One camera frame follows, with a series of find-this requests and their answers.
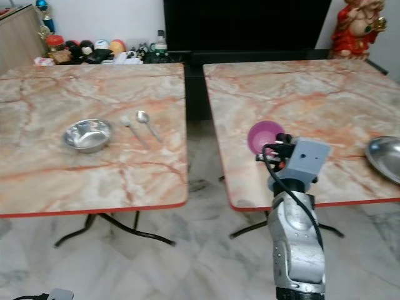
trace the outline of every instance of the black stand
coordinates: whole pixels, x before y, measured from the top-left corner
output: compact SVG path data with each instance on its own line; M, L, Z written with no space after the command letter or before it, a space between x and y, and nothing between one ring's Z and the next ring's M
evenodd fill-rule
M265 211L266 220L264 222L257 223L257 224L251 225L249 227L243 228L243 229L241 229L239 231L236 231L236 232L230 234L229 237L231 239L235 239L238 236L241 236L242 234L248 233L249 231L253 231L255 229L259 229L259 228L262 228L264 226L267 226L268 225L268 215L269 215L269 212ZM331 231L332 233L337 235L339 238L344 238L344 234L341 231L337 230L335 227L331 227L331 226L324 225L324 224L321 224L321 223L318 225L318 227L321 228L321 229L325 229L325 230Z
M113 217L109 216L108 214L88 214L86 221L85 221L85 225L81 230L78 230L76 232L70 233L70 234L62 237L56 244L54 244L54 247L58 248L59 246L61 246L61 244L63 244L68 239L71 239L75 236L78 236L78 235L88 231L90 229L90 227L92 227L96 216L102 217L106 221L110 222L112 225L115 225L116 227L118 227L119 229L122 229L123 231L126 231L127 233L134 234L135 236L141 236L141 237L149 238L149 239L156 239L158 241L164 242L171 246L176 245L176 242L166 239L165 237L158 236L157 234L151 234L151 233L146 233L146 232L141 232L141 231L136 230L136 228L138 227L139 216L140 216L140 211L136 211L133 228L125 226L124 224L118 222Z

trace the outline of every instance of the table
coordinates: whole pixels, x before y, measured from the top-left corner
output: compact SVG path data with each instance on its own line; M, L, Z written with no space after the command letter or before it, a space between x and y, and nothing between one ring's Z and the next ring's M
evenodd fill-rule
M0 91L1 218L88 214L91 223L96 214L185 204L181 64L24 67L1 77ZM162 144L135 121L137 110L150 115ZM122 115L150 150L123 127ZM109 147L95 154L66 147L63 132L89 118L111 122Z
M400 86L367 63L210 64L204 73L233 209L271 207L269 174L247 145L252 126L264 120L332 146L319 182L310 190L316 206L400 200L400 187L378 174L364 155L372 138L400 135Z

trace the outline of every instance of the metal bowl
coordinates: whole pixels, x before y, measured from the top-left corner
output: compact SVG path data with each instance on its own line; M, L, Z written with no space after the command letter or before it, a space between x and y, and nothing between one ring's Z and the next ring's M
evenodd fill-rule
M111 140L111 125L102 119L82 120L72 124L63 135L64 142L82 153L95 153Z
M373 139L366 151L369 162L384 176L400 184L400 139L381 136Z

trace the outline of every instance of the white wall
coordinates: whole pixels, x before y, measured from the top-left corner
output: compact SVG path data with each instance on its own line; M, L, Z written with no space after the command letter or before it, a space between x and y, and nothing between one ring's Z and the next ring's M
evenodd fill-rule
M34 2L14 0L17 4L27 1ZM122 39L131 47L141 41L153 42L157 30L164 29L163 0L48 0L48 3L57 33L65 40ZM7 4L8 0L0 0L0 5ZM330 48L336 16L344 6L344 0L332 0L317 49ZM388 29L371 46L370 58L400 83L400 0L386 0L382 15L388 19Z
M324 27L318 39L317 49L331 47L331 36L336 26L338 12L344 8L343 0L332 0ZM389 77L400 83L400 0L386 0L382 16L387 18L387 31L381 33L371 45L370 60L389 71Z

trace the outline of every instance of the spoon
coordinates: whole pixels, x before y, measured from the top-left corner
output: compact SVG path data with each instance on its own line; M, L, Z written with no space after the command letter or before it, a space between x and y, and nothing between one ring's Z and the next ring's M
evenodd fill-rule
M132 133L136 136L139 142L142 143L142 145L146 149L149 149L149 145L147 145L147 143L141 139L140 135L136 132L135 128L133 127L132 123L130 122L127 116L121 116L121 123L132 131Z
M152 135L157 139L157 141L159 141L160 143L163 142L163 140L160 138L160 135L151 124L149 115L146 114L145 111L137 111L136 119L139 123L146 124L147 128L150 130Z

